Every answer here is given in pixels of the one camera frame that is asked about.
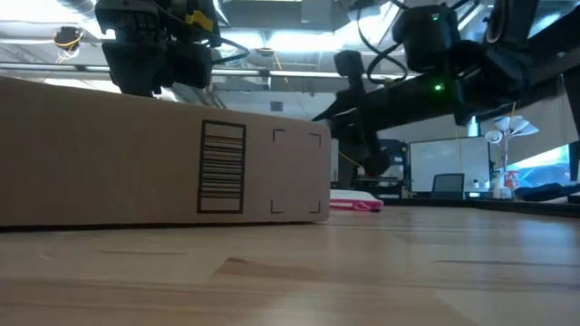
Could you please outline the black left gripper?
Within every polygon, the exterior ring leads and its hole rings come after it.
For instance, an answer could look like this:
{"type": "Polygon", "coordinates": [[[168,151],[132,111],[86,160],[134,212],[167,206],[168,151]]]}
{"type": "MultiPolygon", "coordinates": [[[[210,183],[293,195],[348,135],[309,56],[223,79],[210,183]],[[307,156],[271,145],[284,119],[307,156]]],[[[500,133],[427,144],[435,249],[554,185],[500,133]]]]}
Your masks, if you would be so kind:
{"type": "Polygon", "coordinates": [[[113,31],[118,43],[102,50],[113,83],[123,94],[149,97],[161,94],[167,61],[158,45],[171,43],[168,61],[175,82],[203,89],[212,68],[210,49],[222,39],[214,3],[209,0],[99,0],[97,22],[113,31]]]}

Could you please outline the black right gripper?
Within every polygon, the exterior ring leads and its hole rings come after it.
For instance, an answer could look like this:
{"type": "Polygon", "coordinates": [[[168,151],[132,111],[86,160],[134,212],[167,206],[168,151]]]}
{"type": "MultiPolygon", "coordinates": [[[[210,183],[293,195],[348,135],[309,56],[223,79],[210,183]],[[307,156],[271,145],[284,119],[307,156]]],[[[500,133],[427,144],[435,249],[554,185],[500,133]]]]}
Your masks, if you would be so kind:
{"type": "Polygon", "coordinates": [[[450,114],[461,118],[467,115],[456,85],[443,81],[438,74],[367,91],[359,52],[343,50],[333,60],[337,73],[347,78],[349,87],[338,91],[334,102],[313,120],[333,123],[340,151],[367,175],[379,176],[391,165],[375,131],[450,114]]]}

